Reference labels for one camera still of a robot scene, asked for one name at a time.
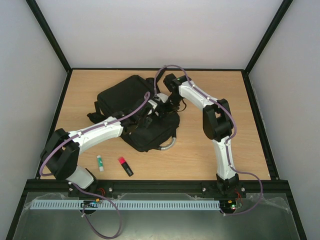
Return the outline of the pink black highlighter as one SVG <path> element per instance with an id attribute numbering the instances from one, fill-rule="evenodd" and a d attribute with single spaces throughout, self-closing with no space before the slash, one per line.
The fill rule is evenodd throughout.
<path id="1" fill-rule="evenodd" d="M 124 157 L 119 157 L 118 161 L 129 177 L 134 175 L 132 169 L 130 168 L 129 164 L 127 163 Z"/>

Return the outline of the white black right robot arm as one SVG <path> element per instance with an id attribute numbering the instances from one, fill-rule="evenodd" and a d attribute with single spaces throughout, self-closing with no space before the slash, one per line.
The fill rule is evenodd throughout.
<path id="1" fill-rule="evenodd" d="M 232 156 L 234 119 L 228 101 L 208 95 L 185 75 L 176 77 L 172 73 L 168 74 L 163 83 L 170 92 L 165 103 L 169 110 L 175 110 L 181 101 L 187 99 L 202 111 L 202 129 L 212 141 L 216 154 L 217 190 L 221 195 L 229 196 L 239 183 L 239 175 L 235 171 Z"/>

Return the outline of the green white glue stick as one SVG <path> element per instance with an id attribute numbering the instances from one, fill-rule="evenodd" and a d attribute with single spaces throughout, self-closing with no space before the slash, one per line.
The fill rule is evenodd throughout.
<path id="1" fill-rule="evenodd" d="M 102 161 L 102 157 L 100 155 L 97 155 L 96 158 L 97 158 L 98 169 L 100 172 L 103 172 L 104 171 L 104 164 Z"/>

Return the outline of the black student backpack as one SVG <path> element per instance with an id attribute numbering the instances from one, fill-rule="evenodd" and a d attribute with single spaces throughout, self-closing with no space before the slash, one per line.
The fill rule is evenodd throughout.
<path id="1" fill-rule="evenodd" d="M 94 102 L 95 112 L 88 113 L 89 120 L 97 124 L 108 117 L 121 118 L 135 109 L 144 101 L 144 95 L 150 92 L 154 95 L 153 78 L 143 79 L 139 75 L 132 75 L 118 84 L 100 92 Z M 160 150 L 161 145 L 169 138 L 175 138 L 180 124 L 178 113 L 159 117 L 159 111 L 149 115 L 152 122 L 148 126 L 139 127 L 134 132 L 125 132 L 120 136 L 127 144 L 139 152 Z"/>

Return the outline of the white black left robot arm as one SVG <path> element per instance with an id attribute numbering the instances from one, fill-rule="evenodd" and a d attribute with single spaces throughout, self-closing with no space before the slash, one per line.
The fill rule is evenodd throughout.
<path id="1" fill-rule="evenodd" d="M 88 169 L 78 165 L 79 156 L 104 141 L 118 138 L 125 132 L 132 132 L 140 123 L 145 122 L 157 106 L 155 101 L 145 99 L 128 114 L 116 112 L 79 130 L 55 130 L 41 153 L 39 175 L 54 176 L 57 180 L 67 180 L 83 190 L 87 189 L 94 183 L 95 177 Z"/>

